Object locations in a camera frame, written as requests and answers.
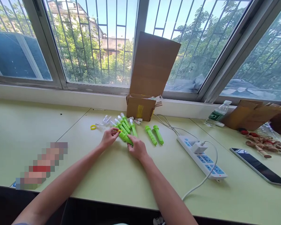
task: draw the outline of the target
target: cardboard box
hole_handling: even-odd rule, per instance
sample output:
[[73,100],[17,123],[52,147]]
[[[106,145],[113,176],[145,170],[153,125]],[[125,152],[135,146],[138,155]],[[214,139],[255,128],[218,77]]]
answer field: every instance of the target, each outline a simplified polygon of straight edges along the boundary
[[140,33],[126,96],[127,117],[151,120],[156,101],[148,98],[162,95],[180,46],[166,38]]
[[236,109],[221,122],[231,129],[245,128],[254,131],[281,113],[281,106],[263,105],[261,101],[240,100]]

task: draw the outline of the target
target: power strip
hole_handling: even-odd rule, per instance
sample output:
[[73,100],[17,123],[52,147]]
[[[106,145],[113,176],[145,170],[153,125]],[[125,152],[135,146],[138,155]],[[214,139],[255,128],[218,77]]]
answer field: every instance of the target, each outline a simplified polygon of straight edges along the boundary
[[[194,143],[198,142],[198,140],[190,136],[178,136],[177,140],[187,151],[187,153],[192,157],[195,163],[200,167],[203,173],[207,176],[210,170],[213,168],[214,162],[204,152],[195,154],[190,150],[191,146]],[[228,177],[227,174],[216,165],[208,178],[211,180],[220,181],[225,179],[226,177]]]

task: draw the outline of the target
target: window glass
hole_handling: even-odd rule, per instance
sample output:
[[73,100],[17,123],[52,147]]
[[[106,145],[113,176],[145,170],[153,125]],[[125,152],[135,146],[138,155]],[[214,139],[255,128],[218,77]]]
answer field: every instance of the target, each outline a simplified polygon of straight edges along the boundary
[[197,93],[248,0],[150,0],[145,32],[181,43],[166,91]]
[[43,1],[67,82],[130,86],[137,0]]
[[281,101],[281,12],[221,95]]
[[0,76],[52,81],[20,0],[0,1]]

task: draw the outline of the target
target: black screen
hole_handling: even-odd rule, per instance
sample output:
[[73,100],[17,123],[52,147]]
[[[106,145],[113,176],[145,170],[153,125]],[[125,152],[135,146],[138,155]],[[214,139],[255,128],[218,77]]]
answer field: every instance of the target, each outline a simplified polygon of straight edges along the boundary
[[264,175],[269,181],[273,183],[281,184],[281,177],[255,159],[252,155],[250,155],[247,151],[238,148],[231,148],[235,151],[240,157],[242,157],[245,161],[247,161],[251,166],[253,166],[259,173]]

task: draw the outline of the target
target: green plastic toy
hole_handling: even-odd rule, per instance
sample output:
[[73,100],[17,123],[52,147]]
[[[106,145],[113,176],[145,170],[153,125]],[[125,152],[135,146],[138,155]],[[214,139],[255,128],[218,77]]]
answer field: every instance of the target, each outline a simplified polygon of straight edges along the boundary
[[130,138],[129,138],[126,134],[124,134],[124,132],[120,132],[120,133],[119,133],[119,137],[120,137],[123,141],[125,141],[125,142],[131,144],[131,146],[133,146],[133,142],[130,140]]
[[115,128],[119,129],[119,127],[114,122],[112,122],[111,120],[109,120],[108,122],[112,127],[115,127]]
[[123,125],[123,127],[125,128],[125,130],[127,131],[128,134],[130,134],[130,129],[127,127],[124,119],[121,116],[118,116],[119,121],[121,122],[121,124]]
[[152,130],[149,126],[145,126],[145,130],[148,133],[149,137],[151,138],[151,141],[153,142],[154,145],[157,145],[157,141],[155,137],[153,136]]
[[160,143],[160,144],[163,144],[164,141],[163,141],[163,139],[162,139],[161,134],[159,133],[159,127],[158,127],[157,125],[154,125],[154,126],[153,126],[153,129],[154,129],[155,132],[156,132],[156,135],[157,135],[157,138],[158,138],[158,140],[159,140],[159,143]]
[[118,119],[115,119],[115,123],[116,125],[118,125],[119,129],[121,129],[124,132],[124,134],[128,134],[125,128],[123,127],[123,125],[118,121]]
[[129,123],[128,123],[128,121],[127,121],[127,117],[124,115],[124,113],[122,113],[121,112],[121,117],[123,118],[123,120],[125,121],[125,123],[126,123],[126,125],[127,125],[127,127],[129,128],[129,130],[131,129],[131,127],[130,127],[130,125],[129,125]]
[[137,137],[137,133],[136,133],[136,130],[135,130],[135,124],[133,123],[133,119],[130,119],[129,122],[130,122],[130,127],[132,128],[133,136]]

